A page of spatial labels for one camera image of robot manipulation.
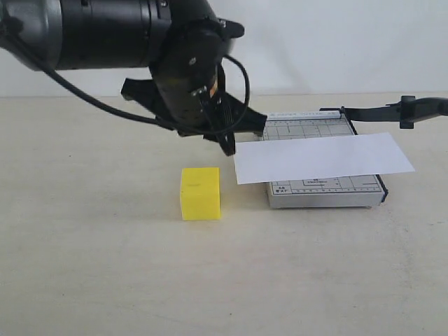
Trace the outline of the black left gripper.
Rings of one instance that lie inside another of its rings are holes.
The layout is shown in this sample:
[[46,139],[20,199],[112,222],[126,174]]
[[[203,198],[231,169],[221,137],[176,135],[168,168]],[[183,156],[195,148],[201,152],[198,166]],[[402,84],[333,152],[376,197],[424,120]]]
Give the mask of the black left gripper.
[[155,116],[167,130],[215,137],[227,132],[264,132],[267,116],[225,89],[222,62],[245,33],[224,19],[172,19],[154,59],[152,79],[126,78],[120,91]]

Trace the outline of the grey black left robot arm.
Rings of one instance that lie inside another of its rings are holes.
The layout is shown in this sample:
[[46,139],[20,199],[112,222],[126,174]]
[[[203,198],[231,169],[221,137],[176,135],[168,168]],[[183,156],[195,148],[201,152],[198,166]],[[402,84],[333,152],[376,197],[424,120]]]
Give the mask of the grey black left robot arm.
[[[223,60],[243,35],[208,1],[1,2],[1,49],[26,67],[111,115],[221,144],[262,134],[267,119],[225,87]],[[121,93],[150,115],[113,108],[61,76],[91,69],[147,69],[149,79],[127,79]]]

